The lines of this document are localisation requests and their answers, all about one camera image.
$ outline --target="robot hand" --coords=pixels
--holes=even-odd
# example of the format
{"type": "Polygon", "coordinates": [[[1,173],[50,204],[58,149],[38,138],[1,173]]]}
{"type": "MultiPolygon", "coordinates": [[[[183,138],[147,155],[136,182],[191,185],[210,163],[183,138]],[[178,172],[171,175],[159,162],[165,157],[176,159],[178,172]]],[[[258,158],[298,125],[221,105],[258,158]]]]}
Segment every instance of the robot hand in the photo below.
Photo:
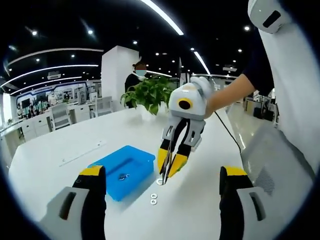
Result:
{"type": "Polygon", "coordinates": [[[212,88],[204,77],[191,77],[190,82],[174,90],[169,100],[169,119],[163,129],[162,144],[158,151],[157,164],[162,174],[162,184],[187,163],[191,151],[200,144],[201,134],[206,122],[207,98],[212,94],[212,88]],[[178,137],[187,127],[186,133],[173,156],[178,137]]]}

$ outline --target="white pillar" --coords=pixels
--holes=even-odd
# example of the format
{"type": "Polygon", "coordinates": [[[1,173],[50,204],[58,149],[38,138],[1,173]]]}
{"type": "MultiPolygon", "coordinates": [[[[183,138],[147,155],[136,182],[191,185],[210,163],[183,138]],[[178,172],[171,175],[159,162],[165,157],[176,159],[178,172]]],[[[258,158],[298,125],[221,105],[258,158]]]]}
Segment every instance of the white pillar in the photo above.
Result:
{"type": "Polygon", "coordinates": [[[187,83],[187,79],[190,79],[190,74],[188,72],[182,72],[180,75],[180,87],[187,83]]]}
{"type": "Polygon", "coordinates": [[[112,96],[113,109],[124,109],[120,97],[125,93],[125,82],[133,71],[133,64],[139,61],[139,52],[115,46],[102,56],[101,63],[101,94],[102,97],[112,96]]]}

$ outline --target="blue plastic container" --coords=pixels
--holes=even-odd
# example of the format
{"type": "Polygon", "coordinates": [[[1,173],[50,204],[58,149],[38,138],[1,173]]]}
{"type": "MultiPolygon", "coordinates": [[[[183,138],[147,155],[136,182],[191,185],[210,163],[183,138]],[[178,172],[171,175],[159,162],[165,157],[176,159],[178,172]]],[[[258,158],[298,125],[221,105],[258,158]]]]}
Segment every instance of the blue plastic container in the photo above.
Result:
{"type": "Polygon", "coordinates": [[[103,165],[106,192],[115,201],[121,201],[154,172],[155,156],[133,146],[124,146],[89,165],[103,165]]]}

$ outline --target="ceiling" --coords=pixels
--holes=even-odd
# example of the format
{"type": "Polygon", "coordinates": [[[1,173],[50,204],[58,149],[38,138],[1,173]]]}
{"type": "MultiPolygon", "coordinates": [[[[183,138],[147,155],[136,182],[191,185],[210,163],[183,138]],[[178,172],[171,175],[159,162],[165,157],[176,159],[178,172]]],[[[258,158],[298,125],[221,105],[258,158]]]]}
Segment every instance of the ceiling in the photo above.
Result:
{"type": "MultiPolygon", "coordinates": [[[[4,92],[12,94],[35,84],[34,88],[56,84],[44,83],[48,81],[48,72],[52,71],[59,71],[61,78],[82,77],[76,81],[100,79],[101,57],[116,45],[139,51],[148,70],[173,77],[178,72],[179,58],[184,66],[182,72],[206,74],[190,48],[201,55],[211,74],[218,75],[238,76],[250,56],[253,25],[247,15],[247,0],[153,0],[184,35],[177,34],[140,0],[52,2],[28,9],[27,17],[8,46],[0,80],[2,84],[14,80],[2,87],[4,92]],[[52,49],[64,50],[34,54],[52,49]],[[70,65],[97,66],[41,70],[70,65]],[[228,73],[223,67],[233,67],[237,71],[228,73]]],[[[63,80],[63,83],[71,81],[74,79],[63,80]]],[[[13,95],[30,90],[31,87],[13,95]]]]}

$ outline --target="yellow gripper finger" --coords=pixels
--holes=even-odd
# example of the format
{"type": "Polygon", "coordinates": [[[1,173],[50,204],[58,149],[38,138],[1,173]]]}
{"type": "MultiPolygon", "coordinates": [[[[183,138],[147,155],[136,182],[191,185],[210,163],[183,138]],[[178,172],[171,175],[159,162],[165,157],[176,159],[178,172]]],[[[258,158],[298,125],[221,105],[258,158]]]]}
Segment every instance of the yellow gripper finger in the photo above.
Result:
{"type": "Polygon", "coordinates": [[[165,150],[163,148],[159,148],[159,151],[158,151],[158,170],[159,170],[159,173],[162,169],[162,166],[164,165],[165,163],[165,160],[166,160],[166,157],[167,157],[167,154],[168,154],[168,150],[165,150]]]}
{"type": "Polygon", "coordinates": [[[188,161],[188,157],[187,156],[184,156],[184,155],[181,155],[181,154],[176,154],[174,156],[173,164],[172,164],[172,167],[170,169],[168,177],[171,178],[173,175],[175,175],[177,172],[179,172],[180,169],[184,165],[186,165],[187,161],[188,161]]]}

